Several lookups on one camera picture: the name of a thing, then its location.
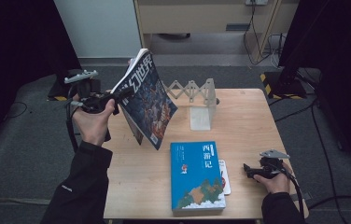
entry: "wooden table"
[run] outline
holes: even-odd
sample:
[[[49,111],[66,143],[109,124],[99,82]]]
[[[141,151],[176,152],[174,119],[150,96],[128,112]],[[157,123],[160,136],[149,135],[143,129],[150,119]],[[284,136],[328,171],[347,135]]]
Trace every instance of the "wooden table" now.
[[[262,218],[260,207],[266,188],[246,177],[243,163],[260,168],[260,152],[271,148],[285,152],[272,113],[261,90],[217,89],[216,94],[219,105],[212,130],[205,132],[190,130],[188,98],[174,100],[178,110],[159,150],[147,139],[139,146],[122,114],[109,119],[112,139],[104,147],[114,155],[108,169],[105,218]],[[171,209],[170,143],[206,140],[216,141],[219,158],[227,164],[232,188],[226,196],[227,207],[220,213],[175,215]]]

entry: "white wall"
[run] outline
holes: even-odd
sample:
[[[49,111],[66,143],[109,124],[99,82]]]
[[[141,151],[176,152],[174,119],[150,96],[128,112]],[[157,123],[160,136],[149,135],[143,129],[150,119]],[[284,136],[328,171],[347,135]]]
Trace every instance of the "white wall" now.
[[[130,58],[141,48],[133,0],[54,0],[78,58]]]

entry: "book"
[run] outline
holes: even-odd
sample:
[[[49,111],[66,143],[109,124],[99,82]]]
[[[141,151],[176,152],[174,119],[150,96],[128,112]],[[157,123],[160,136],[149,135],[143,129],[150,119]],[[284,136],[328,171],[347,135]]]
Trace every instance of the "book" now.
[[[137,56],[131,59],[125,75],[111,93],[128,87],[133,87],[133,95],[123,99],[119,105],[133,135],[138,144],[141,145],[145,136],[159,149],[177,107],[167,95],[148,49],[140,49]]]
[[[226,207],[215,141],[173,142],[170,155],[173,211]]]
[[[224,188],[224,194],[231,194],[231,183],[229,182],[228,170],[226,169],[226,162],[224,160],[218,160],[219,171],[221,172],[222,187]]]

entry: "person's left hand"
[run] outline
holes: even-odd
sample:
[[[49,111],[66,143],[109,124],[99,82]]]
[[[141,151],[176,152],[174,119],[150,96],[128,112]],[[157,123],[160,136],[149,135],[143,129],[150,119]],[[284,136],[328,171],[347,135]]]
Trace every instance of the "person's left hand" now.
[[[115,101],[109,100],[105,105],[105,110],[98,114],[89,114],[78,108],[73,116],[79,128],[82,140],[100,147],[105,141],[108,130],[108,118],[115,110]]]

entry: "hand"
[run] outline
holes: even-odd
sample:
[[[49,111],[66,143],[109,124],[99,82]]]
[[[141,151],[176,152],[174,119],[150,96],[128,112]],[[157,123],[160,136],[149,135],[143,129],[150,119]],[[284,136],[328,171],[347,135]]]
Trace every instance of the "hand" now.
[[[285,163],[283,163],[284,168],[292,174],[292,170],[289,168],[289,166]],[[272,179],[267,179],[261,175],[254,175],[254,179],[256,179],[258,182],[263,184],[266,189],[274,194],[274,193],[279,193],[279,192],[286,192],[289,193],[289,179],[284,175],[284,174],[278,174]]]
[[[105,141],[105,134],[108,130],[108,118],[115,110],[114,105],[115,101],[113,99],[109,100],[105,105],[105,110],[99,114],[89,114],[81,108],[77,109],[73,120],[79,128],[80,135],[84,142],[99,147],[103,144]]]

